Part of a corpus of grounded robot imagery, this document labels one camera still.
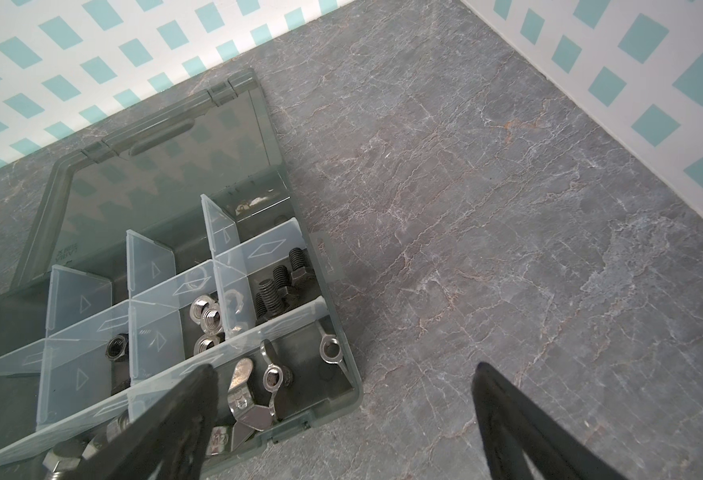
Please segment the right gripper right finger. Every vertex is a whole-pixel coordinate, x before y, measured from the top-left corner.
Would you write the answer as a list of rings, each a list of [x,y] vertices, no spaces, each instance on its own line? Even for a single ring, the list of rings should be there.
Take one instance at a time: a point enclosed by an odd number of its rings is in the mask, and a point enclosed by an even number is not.
[[[477,364],[471,383],[477,424],[493,479],[621,479],[491,364]]]

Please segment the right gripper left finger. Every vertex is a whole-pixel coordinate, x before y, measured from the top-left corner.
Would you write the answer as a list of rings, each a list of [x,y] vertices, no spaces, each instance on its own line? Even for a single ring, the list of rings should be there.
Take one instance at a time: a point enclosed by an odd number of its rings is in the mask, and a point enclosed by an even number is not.
[[[199,479],[217,416],[218,375],[195,367],[67,479]]]

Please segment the grey transparent organizer box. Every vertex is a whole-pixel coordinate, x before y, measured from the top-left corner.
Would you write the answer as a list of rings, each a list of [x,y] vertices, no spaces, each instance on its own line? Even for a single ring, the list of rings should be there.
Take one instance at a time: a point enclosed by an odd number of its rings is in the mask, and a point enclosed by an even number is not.
[[[275,318],[258,318],[262,280],[304,250],[316,278]],[[192,355],[204,332],[189,305],[208,295],[219,346]],[[129,337],[113,363],[106,344]],[[335,335],[345,371],[319,354]],[[277,420],[232,434],[227,390],[237,361],[254,363],[258,404],[269,340],[292,371]],[[204,475],[349,414],[361,374],[325,270],[292,195],[265,96],[252,70],[60,158],[7,292],[0,294],[0,479],[62,479],[105,448],[195,367],[218,375]]]

